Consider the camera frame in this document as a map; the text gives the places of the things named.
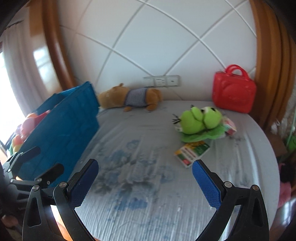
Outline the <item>pink pig plush red dress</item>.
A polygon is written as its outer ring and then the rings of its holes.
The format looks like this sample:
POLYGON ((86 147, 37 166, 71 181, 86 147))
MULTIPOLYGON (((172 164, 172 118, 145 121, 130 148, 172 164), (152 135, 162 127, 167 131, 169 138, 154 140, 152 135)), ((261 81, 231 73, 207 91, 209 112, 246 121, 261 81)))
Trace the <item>pink pig plush red dress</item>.
POLYGON ((36 113, 29 114, 21 125, 21 133, 24 136, 28 136, 35 127, 50 113, 50 110, 37 115, 36 113))

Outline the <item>green frog plush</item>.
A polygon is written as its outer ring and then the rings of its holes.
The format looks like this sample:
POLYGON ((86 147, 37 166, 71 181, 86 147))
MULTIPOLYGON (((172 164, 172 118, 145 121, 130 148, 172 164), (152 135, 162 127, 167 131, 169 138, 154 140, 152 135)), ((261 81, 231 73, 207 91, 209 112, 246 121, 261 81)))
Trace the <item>green frog plush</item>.
POLYGON ((214 107, 198 108, 192 105, 181 116, 174 115, 172 123, 176 131, 181 133, 182 142, 193 143, 225 137, 222 119, 222 113, 214 107))

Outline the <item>pink pig plush orange dress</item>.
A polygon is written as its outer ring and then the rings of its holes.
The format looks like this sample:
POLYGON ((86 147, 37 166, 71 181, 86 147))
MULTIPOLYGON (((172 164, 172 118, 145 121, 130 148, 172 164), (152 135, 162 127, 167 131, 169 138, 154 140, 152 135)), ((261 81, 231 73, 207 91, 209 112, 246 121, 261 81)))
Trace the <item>pink pig plush orange dress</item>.
POLYGON ((14 148, 15 146, 22 145, 25 142, 26 138, 27 136, 24 135, 20 129, 17 130, 16 135, 12 139, 12 147, 14 148))

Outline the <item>blue plastic storage crate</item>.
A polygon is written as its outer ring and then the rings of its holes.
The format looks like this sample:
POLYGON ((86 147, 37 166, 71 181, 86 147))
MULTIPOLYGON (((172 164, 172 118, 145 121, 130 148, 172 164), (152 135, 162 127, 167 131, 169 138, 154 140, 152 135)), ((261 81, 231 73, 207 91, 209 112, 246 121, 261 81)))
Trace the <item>blue plastic storage crate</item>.
POLYGON ((20 148, 24 153, 34 147, 40 153, 22 164, 16 174, 24 181, 33 181, 56 164, 64 172, 50 187, 68 181, 76 163, 99 129, 96 118, 99 103, 90 82, 54 94, 41 104, 35 112, 49 113, 35 127, 20 148))

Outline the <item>green yellow medicine box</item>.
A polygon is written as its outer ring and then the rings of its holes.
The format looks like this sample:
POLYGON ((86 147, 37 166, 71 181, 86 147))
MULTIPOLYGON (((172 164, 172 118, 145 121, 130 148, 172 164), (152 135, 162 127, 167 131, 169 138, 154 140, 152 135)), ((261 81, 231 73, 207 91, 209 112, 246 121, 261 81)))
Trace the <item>green yellow medicine box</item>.
POLYGON ((210 146, 204 141, 186 143, 176 150, 174 155, 185 168, 189 168, 195 161, 201 159, 201 156, 209 149, 210 146))

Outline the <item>small pink white box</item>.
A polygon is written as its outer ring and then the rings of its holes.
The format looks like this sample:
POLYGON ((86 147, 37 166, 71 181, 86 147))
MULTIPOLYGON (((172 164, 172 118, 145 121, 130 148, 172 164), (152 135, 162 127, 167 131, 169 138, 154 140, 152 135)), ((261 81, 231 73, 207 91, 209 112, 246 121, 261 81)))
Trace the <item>small pink white box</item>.
POLYGON ((225 129, 225 133, 229 136, 233 136, 237 132, 237 128, 230 118, 224 116, 222 119, 222 125, 225 129))

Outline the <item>brown bear plush striped shirt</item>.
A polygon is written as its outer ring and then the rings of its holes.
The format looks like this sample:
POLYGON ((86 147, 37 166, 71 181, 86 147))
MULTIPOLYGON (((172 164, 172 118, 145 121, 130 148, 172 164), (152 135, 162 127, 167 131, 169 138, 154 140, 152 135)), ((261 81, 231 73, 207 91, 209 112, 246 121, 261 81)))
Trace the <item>brown bear plush striped shirt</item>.
POLYGON ((123 83, 100 93, 98 102, 103 109, 124 108, 125 112, 133 108, 145 108, 154 111, 163 101, 162 92, 155 88, 130 89, 123 83))

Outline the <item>red plastic toy case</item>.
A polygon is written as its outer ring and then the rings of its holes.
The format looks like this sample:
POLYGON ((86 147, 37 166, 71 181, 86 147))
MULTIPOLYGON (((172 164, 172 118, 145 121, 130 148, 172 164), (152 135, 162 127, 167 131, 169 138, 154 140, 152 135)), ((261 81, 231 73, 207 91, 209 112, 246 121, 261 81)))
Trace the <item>red plastic toy case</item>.
POLYGON ((215 106, 250 113, 256 95, 256 84, 239 65, 232 64, 214 75, 212 101, 215 106))

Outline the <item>white wall socket panel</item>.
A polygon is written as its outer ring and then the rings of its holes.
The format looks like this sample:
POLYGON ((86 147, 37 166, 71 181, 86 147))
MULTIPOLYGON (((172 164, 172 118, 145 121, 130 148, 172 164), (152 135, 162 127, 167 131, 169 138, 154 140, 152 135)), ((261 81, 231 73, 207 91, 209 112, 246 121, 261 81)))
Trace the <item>white wall socket panel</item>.
POLYGON ((177 87, 180 85, 179 75, 147 76, 143 78, 145 87, 177 87))

